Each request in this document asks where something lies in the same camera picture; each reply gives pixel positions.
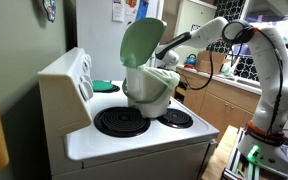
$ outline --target robotic arm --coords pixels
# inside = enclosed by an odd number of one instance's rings
[[[258,73],[262,96],[246,127],[239,151],[256,165],[288,178],[288,150],[282,128],[288,119],[288,53],[274,27],[254,28],[246,21],[216,18],[198,30],[183,33],[156,49],[156,58],[174,66],[178,45],[203,48],[222,36],[230,44],[246,43]]]

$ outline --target refrigerator door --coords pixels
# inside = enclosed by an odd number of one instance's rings
[[[146,17],[161,18],[163,4],[164,0],[150,0]],[[126,76],[120,61],[120,48],[126,29],[137,14],[136,11],[131,15],[127,13],[124,22],[117,22],[112,20],[112,8],[112,0],[76,1],[78,47],[84,48],[92,57],[91,77],[94,80],[123,80]]]

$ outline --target cardboard box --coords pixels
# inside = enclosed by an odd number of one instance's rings
[[[229,59],[225,59],[224,53],[212,52],[213,60],[213,74],[219,74],[222,64],[229,62]],[[196,58],[195,69],[199,72],[211,73],[211,63],[209,51],[200,52]]]

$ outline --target black burner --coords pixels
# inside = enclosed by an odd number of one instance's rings
[[[157,117],[157,120],[166,126],[183,129],[193,125],[191,116],[177,109],[167,109],[166,114]]]
[[[113,107],[99,112],[94,119],[95,127],[114,137],[133,137],[144,133],[151,121],[141,112],[129,107]]]

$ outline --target green plate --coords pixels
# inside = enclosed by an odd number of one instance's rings
[[[107,81],[98,81],[94,80],[93,83],[93,91],[94,92],[101,92],[101,91],[107,91],[113,88],[113,84]]]
[[[137,68],[152,56],[166,28],[166,23],[144,18],[134,22],[125,32],[120,58],[124,66]]]

